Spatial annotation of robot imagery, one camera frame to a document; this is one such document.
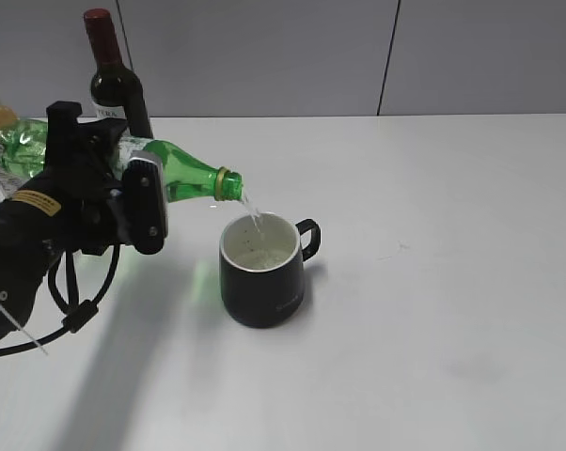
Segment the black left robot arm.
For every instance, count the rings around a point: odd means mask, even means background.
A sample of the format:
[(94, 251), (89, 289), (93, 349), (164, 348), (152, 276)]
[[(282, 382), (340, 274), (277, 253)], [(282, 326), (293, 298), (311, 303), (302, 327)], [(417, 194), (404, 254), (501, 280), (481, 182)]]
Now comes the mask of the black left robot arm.
[(111, 195), (121, 118), (81, 123), (79, 103), (47, 109), (40, 172), (0, 202), (0, 340), (25, 325), (45, 274), (66, 251), (102, 251), (121, 242)]

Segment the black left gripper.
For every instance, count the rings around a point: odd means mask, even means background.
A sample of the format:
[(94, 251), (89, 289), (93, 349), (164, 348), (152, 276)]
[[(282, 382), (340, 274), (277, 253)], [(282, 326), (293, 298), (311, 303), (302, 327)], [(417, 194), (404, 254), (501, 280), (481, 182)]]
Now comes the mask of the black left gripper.
[(108, 155), (128, 123), (124, 119), (80, 123), (82, 106), (76, 101), (55, 101), (46, 114), (48, 129), (39, 178), (62, 202), (65, 224), (57, 241), (68, 250), (100, 256), (119, 243), (117, 220), (108, 208), (110, 191), (118, 187)]

